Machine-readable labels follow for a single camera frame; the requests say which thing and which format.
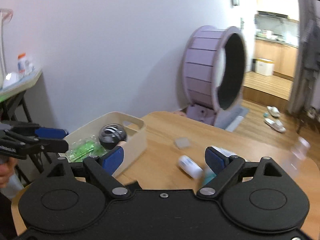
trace small white container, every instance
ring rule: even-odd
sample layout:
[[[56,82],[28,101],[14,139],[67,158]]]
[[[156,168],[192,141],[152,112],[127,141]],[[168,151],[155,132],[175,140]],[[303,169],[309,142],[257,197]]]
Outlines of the small white container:
[[[179,158],[178,166],[194,179],[199,179],[202,176],[203,170],[186,155]]]
[[[267,31],[267,39],[271,39],[272,31]]]
[[[275,62],[265,58],[256,59],[256,73],[264,76],[272,76]]]

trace doorway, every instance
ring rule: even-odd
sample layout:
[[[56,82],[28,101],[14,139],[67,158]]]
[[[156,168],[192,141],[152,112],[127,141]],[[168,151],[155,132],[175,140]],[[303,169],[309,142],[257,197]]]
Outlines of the doorway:
[[[289,102],[299,50],[298,0],[257,0],[252,68],[244,99],[284,111]]]

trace white box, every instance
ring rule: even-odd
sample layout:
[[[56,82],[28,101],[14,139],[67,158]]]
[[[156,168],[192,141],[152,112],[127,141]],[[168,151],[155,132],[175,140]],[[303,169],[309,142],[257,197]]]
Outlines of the white box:
[[[120,112],[111,112],[80,127],[66,136],[64,140],[71,145],[79,139],[89,138],[91,135],[98,137],[101,127],[111,123],[123,125],[128,136],[127,141],[121,145],[124,151],[124,160],[112,175],[116,177],[128,168],[147,148],[146,124],[142,119]],[[59,155],[66,157],[70,162],[64,153],[59,153]]]
[[[273,68],[275,62],[269,59],[257,58],[256,59],[256,72],[264,76],[273,75]]]

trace human hand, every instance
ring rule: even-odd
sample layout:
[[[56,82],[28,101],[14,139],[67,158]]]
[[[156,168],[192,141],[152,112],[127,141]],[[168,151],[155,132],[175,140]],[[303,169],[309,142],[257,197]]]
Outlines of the human hand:
[[[17,162],[17,159],[10,157],[7,163],[0,164],[0,188],[7,186],[9,178],[14,174]]]

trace blue gripper pad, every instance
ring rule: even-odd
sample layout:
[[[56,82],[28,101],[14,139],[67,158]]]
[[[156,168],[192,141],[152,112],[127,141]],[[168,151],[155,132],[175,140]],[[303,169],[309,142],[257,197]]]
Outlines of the blue gripper pad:
[[[229,158],[213,147],[208,147],[204,154],[205,162],[218,175],[228,164]]]
[[[35,130],[35,134],[42,138],[63,139],[69,133],[63,129],[40,127],[39,129]]]
[[[110,152],[99,159],[99,164],[109,174],[112,175],[124,160],[124,150],[120,146],[114,147]]]

